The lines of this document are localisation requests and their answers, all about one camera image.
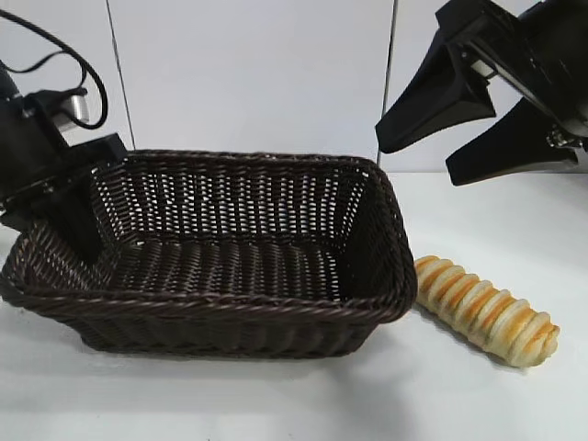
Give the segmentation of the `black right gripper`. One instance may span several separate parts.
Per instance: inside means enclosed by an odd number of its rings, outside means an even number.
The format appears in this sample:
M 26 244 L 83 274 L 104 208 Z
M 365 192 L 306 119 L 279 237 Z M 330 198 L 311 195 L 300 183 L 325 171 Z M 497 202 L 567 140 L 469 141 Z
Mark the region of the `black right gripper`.
M 587 146 L 587 4 L 538 1 L 519 16 L 493 1 L 449 1 L 412 81 L 376 124 L 396 153 L 441 130 L 495 116 L 483 64 L 524 98 L 446 159 L 464 186 L 529 171 L 573 168 Z

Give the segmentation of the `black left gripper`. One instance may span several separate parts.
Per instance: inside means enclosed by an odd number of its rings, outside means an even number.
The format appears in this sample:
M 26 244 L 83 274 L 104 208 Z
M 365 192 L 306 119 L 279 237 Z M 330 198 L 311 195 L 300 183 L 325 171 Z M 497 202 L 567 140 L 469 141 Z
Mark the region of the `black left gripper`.
M 44 116 L 1 116 L 1 223 L 27 230 L 34 213 L 58 209 L 62 238 L 87 264 L 101 253 L 92 172 L 119 164 L 125 145 L 110 134 L 71 146 Z

